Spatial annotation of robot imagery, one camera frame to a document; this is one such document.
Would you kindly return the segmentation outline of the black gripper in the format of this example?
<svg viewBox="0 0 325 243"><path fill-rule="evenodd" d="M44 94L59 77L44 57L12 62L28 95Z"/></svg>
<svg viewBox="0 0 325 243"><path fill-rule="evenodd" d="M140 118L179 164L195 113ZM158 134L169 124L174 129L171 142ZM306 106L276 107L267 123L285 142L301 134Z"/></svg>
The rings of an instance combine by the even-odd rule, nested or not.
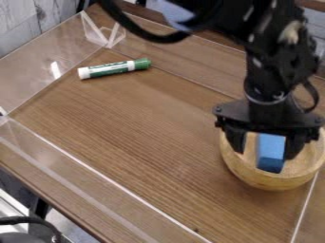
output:
<svg viewBox="0 0 325 243"><path fill-rule="evenodd" d="M305 142L318 140L325 119L304 112L288 99L282 103L261 105L245 99L221 103L213 108L215 125L222 129L237 153L245 152L246 134L265 133L288 137L285 158L294 159Z"/></svg>

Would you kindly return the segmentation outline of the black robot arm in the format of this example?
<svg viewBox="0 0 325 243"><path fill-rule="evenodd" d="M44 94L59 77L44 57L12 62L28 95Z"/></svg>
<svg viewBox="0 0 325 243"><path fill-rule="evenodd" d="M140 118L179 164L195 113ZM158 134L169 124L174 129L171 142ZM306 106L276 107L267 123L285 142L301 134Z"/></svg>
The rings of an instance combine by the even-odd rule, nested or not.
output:
<svg viewBox="0 0 325 243"><path fill-rule="evenodd" d="M140 27L115 0L98 0L111 18L136 37L159 44L183 41L193 33L215 31L243 46L245 98L213 108L215 126L235 152L245 151L250 132L285 138L285 158L294 159L320 138L325 120L316 106L298 104L294 89L302 86L320 100L310 82L320 58L306 28L308 18L294 0L159 0L162 14L175 31L159 35Z"/></svg>

